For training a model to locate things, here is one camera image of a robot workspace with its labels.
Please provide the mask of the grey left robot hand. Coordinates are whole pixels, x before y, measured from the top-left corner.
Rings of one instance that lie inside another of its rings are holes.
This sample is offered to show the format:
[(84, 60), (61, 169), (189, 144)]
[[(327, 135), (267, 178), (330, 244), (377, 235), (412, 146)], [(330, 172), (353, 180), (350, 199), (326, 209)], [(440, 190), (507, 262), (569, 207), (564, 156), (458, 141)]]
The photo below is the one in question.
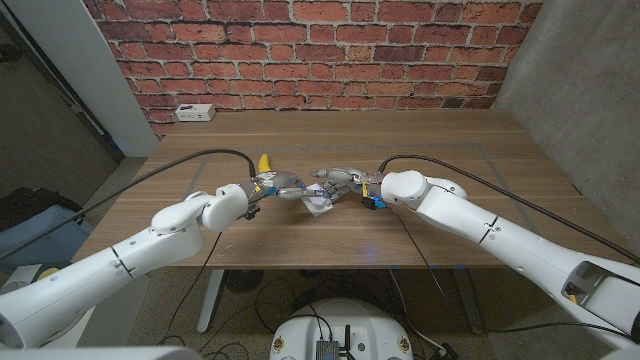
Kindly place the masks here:
[(325, 190), (305, 186), (298, 175), (289, 171), (262, 172), (244, 182), (241, 187), (249, 203), (256, 203), (268, 196), (279, 196), (286, 200), (328, 197)]

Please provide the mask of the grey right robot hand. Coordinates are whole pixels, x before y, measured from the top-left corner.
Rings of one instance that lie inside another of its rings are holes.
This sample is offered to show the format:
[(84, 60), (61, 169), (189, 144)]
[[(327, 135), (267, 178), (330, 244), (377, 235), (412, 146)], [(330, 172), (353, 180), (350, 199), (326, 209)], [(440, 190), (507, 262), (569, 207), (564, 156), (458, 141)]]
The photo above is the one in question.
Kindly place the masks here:
[(327, 205), (333, 204), (350, 191), (359, 193), (363, 197), (379, 197), (384, 178), (382, 174), (368, 173), (351, 166), (313, 170), (310, 175), (315, 178), (326, 178), (322, 189)]

